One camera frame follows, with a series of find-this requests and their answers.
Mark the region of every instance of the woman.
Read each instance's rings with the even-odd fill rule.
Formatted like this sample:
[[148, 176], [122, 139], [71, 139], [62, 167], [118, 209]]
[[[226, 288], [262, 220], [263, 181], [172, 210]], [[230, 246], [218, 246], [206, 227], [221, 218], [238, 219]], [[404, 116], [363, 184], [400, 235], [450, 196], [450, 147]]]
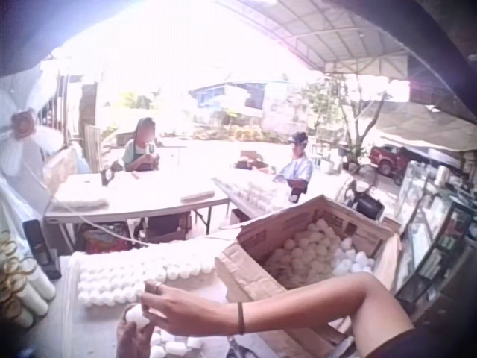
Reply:
[[[435, 341], [415, 330], [405, 311], [389, 291], [370, 274], [351, 274], [294, 289], [265, 300], [220, 304], [181, 289], [146, 283], [141, 297], [144, 315], [151, 323], [123, 339], [119, 330], [118, 358], [123, 349], [144, 351], [151, 326], [179, 336], [231, 336], [289, 328], [316, 327], [349, 316], [361, 357], [439, 357]], [[164, 317], [150, 313], [160, 311]], [[148, 357], [141, 354], [131, 357]]]
[[155, 154], [156, 123], [151, 117], [140, 119], [134, 138], [127, 142], [123, 162], [126, 172], [146, 172], [159, 166], [159, 155]]

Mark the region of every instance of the roof canopy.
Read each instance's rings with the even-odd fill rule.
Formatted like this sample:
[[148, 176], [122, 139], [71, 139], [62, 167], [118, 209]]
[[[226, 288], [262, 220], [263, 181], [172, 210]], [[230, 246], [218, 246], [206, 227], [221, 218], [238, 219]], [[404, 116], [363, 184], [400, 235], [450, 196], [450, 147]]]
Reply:
[[217, 0], [281, 42], [312, 69], [407, 78], [407, 51], [390, 35], [334, 4], [310, 0]]

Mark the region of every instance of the bottle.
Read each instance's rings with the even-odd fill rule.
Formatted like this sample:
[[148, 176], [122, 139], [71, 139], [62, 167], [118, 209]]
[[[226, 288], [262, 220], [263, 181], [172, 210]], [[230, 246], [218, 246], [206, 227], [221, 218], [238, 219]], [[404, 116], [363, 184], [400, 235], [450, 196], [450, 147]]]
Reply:
[[1, 313], [5, 319], [16, 322], [24, 328], [29, 328], [33, 324], [33, 316], [22, 305], [18, 298], [11, 298], [5, 305], [1, 306]]
[[23, 274], [13, 274], [8, 278], [9, 287], [23, 304], [32, 310], [39, 317], [48, 313], [48, 304], [43, 300], [37, 291], [30, 285]]
[[46, 277], [45, 272], [38, 266], [33, 257], [26, 257], [21, 261], [22, 272], [26, 275], [28, 282], [40, 294], [42, 298], [51, 301], [56, 290], [53, 283]]

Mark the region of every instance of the blue shirt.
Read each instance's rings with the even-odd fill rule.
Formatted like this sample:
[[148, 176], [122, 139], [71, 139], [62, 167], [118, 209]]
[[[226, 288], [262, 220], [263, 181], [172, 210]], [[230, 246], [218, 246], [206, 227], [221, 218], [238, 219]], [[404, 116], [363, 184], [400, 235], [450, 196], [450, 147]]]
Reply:
[[302, 179], [307, 183], [310, 182], [313, 174], [313, 163], [306, 155], [301, 158], [293, 159], [289, 164], [285, 166], [277, 176], [281, 175], [285, 179], [299, 180]]

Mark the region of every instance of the ring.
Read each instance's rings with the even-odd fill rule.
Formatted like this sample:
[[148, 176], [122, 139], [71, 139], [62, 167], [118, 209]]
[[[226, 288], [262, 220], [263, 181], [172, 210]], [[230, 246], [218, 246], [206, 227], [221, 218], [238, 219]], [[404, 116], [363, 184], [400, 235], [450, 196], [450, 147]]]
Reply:
[[161, 287], [161, 285], [162, 285], [162, 282], [156, 282], [156, 285], [154, 286], [154, 293], [155, 293], [156, 295], [159, 295], [159, 294], [160, 294], [159, 288]]

